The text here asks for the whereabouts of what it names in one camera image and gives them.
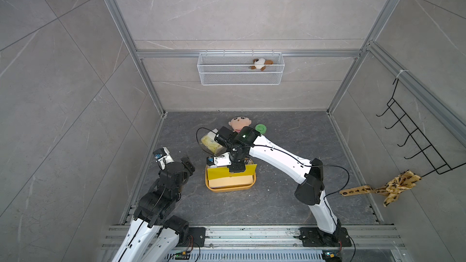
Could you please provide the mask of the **yellow envelope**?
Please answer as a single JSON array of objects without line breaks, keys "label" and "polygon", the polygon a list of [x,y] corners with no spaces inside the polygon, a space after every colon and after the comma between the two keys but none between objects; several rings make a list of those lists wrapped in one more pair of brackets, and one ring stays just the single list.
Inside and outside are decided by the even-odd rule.
[{"label": "yellow envelope", "polygon": [[243,172],[232,173],[229,171],[227,167],[216,167],[210,168],[207,167],[207,175],[208,180],[214,180],[219,178],[226,178],[226,177],[243,177],[243,176],[250,176],[256,173],[256,164],[248,164],[246,165],[246,170]]}]

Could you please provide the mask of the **yellow plastic storage tray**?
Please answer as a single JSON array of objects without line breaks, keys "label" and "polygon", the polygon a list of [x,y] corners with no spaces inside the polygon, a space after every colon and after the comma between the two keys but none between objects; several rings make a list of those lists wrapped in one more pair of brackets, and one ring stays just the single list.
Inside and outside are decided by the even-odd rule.
[{"label": "yellow plastic storage tray", "polygon": [[[246,165],[248,164],[253,164],[253,162],[251,160],[248,160]],[[256,173],[253,175],[253,183],[248,185],[248,186],[236,186],[236,187],[229,187],[229,188],[218,188],[218,189],[213,189],[213,188],[210,188],[209,187],[209,184],[208,184],[208,175],[207,175],[207,171],[205,171],[205,184],[207,186],[207,188],[209,190],[211,190],[212,192],[215,192],[215,193],[220,193],[220,192],[233,192],[233,191],[239,191],[239,190],[248,190],[250,188],[253,187],[253,185],[256,183],[256,180],[257,180],[257,175]]]}]

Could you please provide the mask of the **beige envelope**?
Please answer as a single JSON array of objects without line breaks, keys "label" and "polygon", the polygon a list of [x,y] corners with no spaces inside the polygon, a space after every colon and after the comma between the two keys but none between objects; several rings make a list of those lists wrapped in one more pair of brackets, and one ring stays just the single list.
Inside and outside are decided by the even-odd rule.
[{"label": "beige envelope", "polygon": [[208,184],[210,188],[218,189],[218,188],[229,188],[229,187],[236,187],[236,186],[248,186],[253,183],[253,176],[239,176],[239,177],[224,177],[224,178],[217,178],[213,180],[209,180]]}]

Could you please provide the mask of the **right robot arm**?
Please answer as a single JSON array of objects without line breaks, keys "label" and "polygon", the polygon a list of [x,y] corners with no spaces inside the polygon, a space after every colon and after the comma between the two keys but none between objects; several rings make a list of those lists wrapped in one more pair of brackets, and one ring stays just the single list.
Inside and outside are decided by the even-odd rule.
[{"label": "right robot arm", "polygon": [[324,164],[319,159],[308,160],[272,143],[252,127],[244,127],[234,132],[222,127],[214,140],[226,148],[226,152],[207,158],[208,166],[226,167],[231,173],[246,171],[246,159],[258,158],[287,174],[297,183],[294,196],[307,205],[314,216],[317,226],[303,228],[300,237],[312,246],[352,245],[348,231],[327,203],[325,193]]}]

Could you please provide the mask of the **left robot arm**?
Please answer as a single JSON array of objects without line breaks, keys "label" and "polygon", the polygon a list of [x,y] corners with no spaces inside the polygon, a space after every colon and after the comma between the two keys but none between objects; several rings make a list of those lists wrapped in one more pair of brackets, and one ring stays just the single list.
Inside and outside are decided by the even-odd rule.
[{"label": "left robot arm", "polygon": [[182,187],[195,172],[187,156],[180,162],[160,160],[164,169],[153,190],[138,202],[130,228],[114,262],[163,262],[178,245],[188,241],[189,222],[172,215]]}]

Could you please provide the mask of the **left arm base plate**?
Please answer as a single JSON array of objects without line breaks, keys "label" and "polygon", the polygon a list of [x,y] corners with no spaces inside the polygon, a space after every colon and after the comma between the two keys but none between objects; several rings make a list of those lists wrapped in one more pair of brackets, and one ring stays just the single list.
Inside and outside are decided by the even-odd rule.
[{"label": "left arm base plate", "polygon": [[203,246],[206,228],[188,228],[185,232],[177,232],[171,228],[157,227],[152,244],[160,249],[175,247],[193,247],[194,244]]}]

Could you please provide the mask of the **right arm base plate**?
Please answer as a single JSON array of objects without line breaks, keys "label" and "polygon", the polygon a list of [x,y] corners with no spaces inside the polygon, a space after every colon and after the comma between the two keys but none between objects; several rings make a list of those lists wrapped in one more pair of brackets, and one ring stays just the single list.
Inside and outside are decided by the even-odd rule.
[{"label": "right arm base plate", "polygon": [[304,247],[351,247],[346,228],[337,228],[333,234],[319,228],[299,228],[299,240]]}]

